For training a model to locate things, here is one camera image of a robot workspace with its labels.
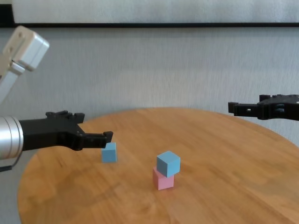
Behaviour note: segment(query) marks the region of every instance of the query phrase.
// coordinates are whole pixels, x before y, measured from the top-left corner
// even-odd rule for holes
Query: white wall
[[[153,106],[227,113],[228,101],[299,94],[298,28],[34,30],[50,50],[37,71],[18,80],[1,115],[69,110],[91,119]],[[0,29],[0,46],[11,33]],[[299,145],[299,122],[250,120]]]

